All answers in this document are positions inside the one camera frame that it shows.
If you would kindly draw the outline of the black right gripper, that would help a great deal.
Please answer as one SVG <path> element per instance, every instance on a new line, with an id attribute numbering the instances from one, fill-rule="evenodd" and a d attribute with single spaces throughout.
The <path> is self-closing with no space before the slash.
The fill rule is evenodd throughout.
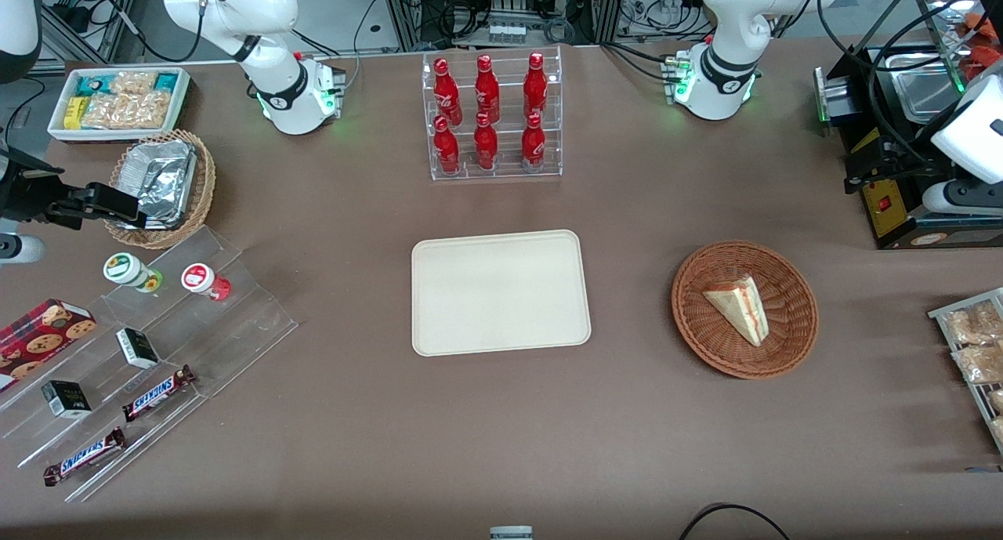
<path id="1" fill-rule="evenodd" d="M 87 183 L 86 207 L 75 196 L 77 187 L 62 183 L 65 169 L 47 165 L 21 150 L 1 150 L 7 166 L 1 182 L 1 215 L 16 223 L 56 223 L 80 229 L 83 219 L 102 219 L 114 228 L 147 228 L 139 200 L 103 183 Z"/>

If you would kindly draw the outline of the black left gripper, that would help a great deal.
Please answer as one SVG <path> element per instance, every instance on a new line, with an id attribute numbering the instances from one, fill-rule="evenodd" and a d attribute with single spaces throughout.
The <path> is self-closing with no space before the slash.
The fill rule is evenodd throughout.
<path id="1" fill-rule="evenodd" d="M 934 178 L 939 168 L 934 161 L 919 158 L 891 136 L 876 136 L 870 143 L 860 144 L 849 152 L 845 167 L 843 193 L 859 193 L 868 184 L 881 180 Z"/>

